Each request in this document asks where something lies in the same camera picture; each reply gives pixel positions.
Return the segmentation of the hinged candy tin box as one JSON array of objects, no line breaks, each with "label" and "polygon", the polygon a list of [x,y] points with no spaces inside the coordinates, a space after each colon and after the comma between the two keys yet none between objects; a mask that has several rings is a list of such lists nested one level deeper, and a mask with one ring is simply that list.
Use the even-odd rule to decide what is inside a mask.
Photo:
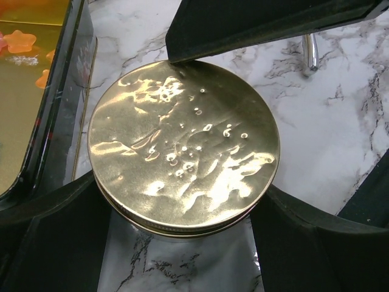
[{"label": "hinged candy tin box", "polygon": [[1,209],[73,180],[96,51],[87,1],[1,2]]}]

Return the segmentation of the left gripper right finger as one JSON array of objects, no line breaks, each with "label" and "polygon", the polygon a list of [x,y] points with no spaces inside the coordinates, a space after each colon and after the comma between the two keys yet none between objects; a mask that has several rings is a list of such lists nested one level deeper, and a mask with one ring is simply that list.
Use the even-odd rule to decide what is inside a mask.
[{"label": "left gripper right finger", "polygon": [[331,215],[275,186],[250,220],[265,291],[388,291],[388,229]]}]

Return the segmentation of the clear glass jar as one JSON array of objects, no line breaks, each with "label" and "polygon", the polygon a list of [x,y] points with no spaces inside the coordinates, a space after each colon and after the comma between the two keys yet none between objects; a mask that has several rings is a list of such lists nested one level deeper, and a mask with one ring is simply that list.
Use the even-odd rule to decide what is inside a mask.
[{"label": "clear glass jar", "polygon": [[173,239],[111,215],[99,291],[264,291],[251,222]]}]

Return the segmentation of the gold jar lid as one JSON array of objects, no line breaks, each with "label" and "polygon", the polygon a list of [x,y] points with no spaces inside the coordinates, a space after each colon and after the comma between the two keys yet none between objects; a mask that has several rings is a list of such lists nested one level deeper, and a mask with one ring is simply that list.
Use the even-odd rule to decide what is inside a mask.
[{"label": "gold jar lid", "polygon": [[112,84],[88,127],[108,203],[139,229],[196,238],[246,217],[280,159],[277,123],[234,73],[203,61],[157,61]]}]

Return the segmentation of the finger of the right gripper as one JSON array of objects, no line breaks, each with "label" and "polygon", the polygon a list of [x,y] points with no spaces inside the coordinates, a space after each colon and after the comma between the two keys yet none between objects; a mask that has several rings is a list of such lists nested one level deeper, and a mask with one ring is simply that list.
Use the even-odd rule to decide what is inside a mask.
[{"label": "finger of the right gripper", "polygon": [[378,17],[388,1],[182,1],[165,37],[172,63]]},{"label": "finger of the right gripper", "polygon": [[357,223],[387,228],[388,176],[388,153],[385,153],[338,216]]}]

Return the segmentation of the silver metal scoop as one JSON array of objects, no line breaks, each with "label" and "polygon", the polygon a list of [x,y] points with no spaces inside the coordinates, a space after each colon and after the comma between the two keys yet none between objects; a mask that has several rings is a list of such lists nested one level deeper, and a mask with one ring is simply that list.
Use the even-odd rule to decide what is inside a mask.
[{"label": "silver metal scoop", "polygon": [[314,33],[303,35],[303,75],[310,77],[318,71],[319,57],[317,41]]}]

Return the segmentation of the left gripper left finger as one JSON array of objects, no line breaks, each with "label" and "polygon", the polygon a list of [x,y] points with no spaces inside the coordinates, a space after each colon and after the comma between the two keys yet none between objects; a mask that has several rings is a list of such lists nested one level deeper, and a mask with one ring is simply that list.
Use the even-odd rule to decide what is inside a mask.
[{"label": "left gripper left finger", "polygon": [[1,291],[97,291],[110,216],[92,172],[1,211]]}]

